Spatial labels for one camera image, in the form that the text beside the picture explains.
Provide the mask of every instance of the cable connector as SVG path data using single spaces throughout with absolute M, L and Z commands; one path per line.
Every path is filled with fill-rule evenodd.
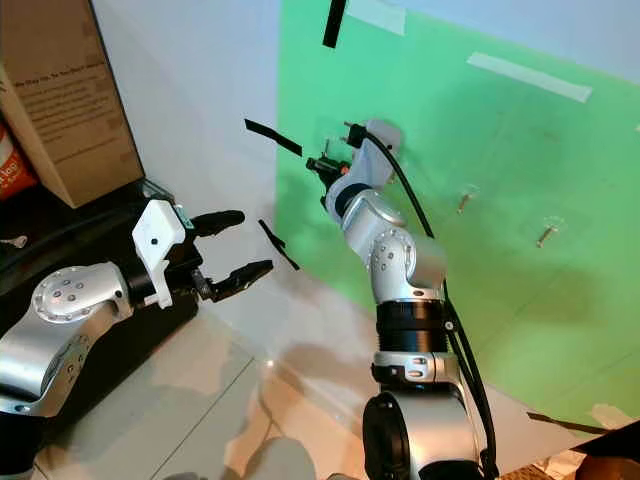
M 367 138 L 367 129 L 357 123 L 344 122 L 344 124 L 349 127 L 349 137 L 342 137 L 342 140 L 353 148 L 360 148 L 364 139 Z

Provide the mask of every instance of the black electrical tape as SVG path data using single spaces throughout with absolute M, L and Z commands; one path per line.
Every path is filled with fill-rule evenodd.
M 591 425 L 582 425 L 580 423 L 563 422 L 562 420 L 555 420 L 551 417 L 547 417 L 546 415 L 541 415 L 539 413 L 534 413 L 534 412 L 527 412 L 527 415 L 531 420 L 537 420 L 539 422 L 554 423 L 568 430 L 575 430 L 577 432 L 593 433 L 594 435 L 603 435 L 605 433 L 609 433 L 612 431 L 607 428 L 592 427 Z
M 269 239 L 269 241 L 273 244 L 273 246 L 275 247 L 276 250 L 278 250 L 278 252 L 280 252 L 280 255 L 282 255 L 284 258 L 287 259 L 287 261 L 291 264 L 291 266 L 293 267 L 294 270 L 300 270 L 300 265 L 298 265 L 296 262 L 294 262 L 293 260 L 291 260 L 291 258 L 289 257 L 289 255 L 287 255 L 287 252 L 284 251 L 284 248 L 287 246 L 286 243 L 284 243 L 284 241 L 280 238 L 278 238 L 276 236 L 275 233 L 273 233 L 269 227 L 267 227 L 267 224 L 264 223 L 264 220 L 258 220 L 258 223 L 260 224 L 260 226 L 262 227 L 262 229 L 264 230 L 264 233 L 267 234 L 267 238 Z
M 322 44 L 325 47 L 336 48 L 338 43 L 338 34 L 340 33 L 340 24 L 344 16 L 344 9 L 347 6 L 347 0 L 331 0 L 329 7 L 329 18 L 327 18 L 327 26 L 324 30 L 324 40 Z
M 253 120 L 244 119 L 244 124 L 247 127 L 247 130 L 255 133 L 259 133 L 260 135 L 264 135 L 271 140 L 275 140 L 275 142 L 283 148 L 286 148 L 292 153 L 295 153 L 299 157 L 302 156 L 302 147 L 298 145 L 293 140 L 289 140 L 286 137 L 283 137 L 274 129 L 269 128 L 265 125 L 261 125 L 259 123 L 254 122 Z

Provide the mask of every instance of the bolt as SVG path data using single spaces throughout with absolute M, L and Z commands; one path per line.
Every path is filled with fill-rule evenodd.
M 540 238 L 536 242 L 536 245 L 538 245 L 538 248 L 542 248 L 544 246 L 544 242 L 546 242 L 547 239 L 557 231 L 558 231 L 558 227 L 554 225 L 549 225 L 547 229 L 544 231 L 544 233 L 540 235 Z
M 472 195 L 470 193 L 465 193 L 462 196 L 462 199 L 460 200 L 460 203 L 458 204 L 458 213 L 462 213 L 462 211 L 464 210 L 464 207 L 467 206 L 467 203 L 469 203 L 469 200 L 471 200 Z

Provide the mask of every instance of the white plastic bracket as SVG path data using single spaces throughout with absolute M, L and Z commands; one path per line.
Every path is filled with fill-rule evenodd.
M 144 299 L 145 305 L 157 303 L 160 308 L 173 305 L 171 292 L 164 276 L 169 265 L 165 257 L 174 245 L 184 242 L 182 222 L 166 200 L 151 200 L 133 229 L 136 253 L 142 260 L 155 293 Z
M 398 153 L 404 143 L 404 137 L 400 130 L 376 119 L 369 120 L 366 127 L 385 145 L 391 147 L 391 153 L 398 158 Z M 336 200 L 340 192 L 354 183 L 364 183 L 375 190 L 381 190 L 393 175 L 393 167 L 371 140 L 365 139 L 356 152 L 349 173 L 336 180 L 327 191 L 325 201 L 327 211 L 338 225 L 342 224 L 342 218 L 336 211 Z

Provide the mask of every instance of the green backdrop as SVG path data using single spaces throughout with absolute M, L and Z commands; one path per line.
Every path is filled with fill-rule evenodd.
M 640 416 L 640 88 L 421 14 L 397 36 L 345 16 L 322 46 L 325 0 L 283 0 L 278 129 L 350 158 L 344 120 L 402 129 L 400 160 L 450 262 L 452 299 L 486 381 L 549 415 Z M 593 87 L 586 104 L 466 63 L 473 52 Z M 468 185 L 478 194 L 464 213 Z M 397 184 L 387 192 L 417 219 Z M 324 188 L 278 152 L 276 229 L 302 267 L 373 310 L 364 267 L 321 208 Z M 544 248 L 545 218 L 565 228 Z

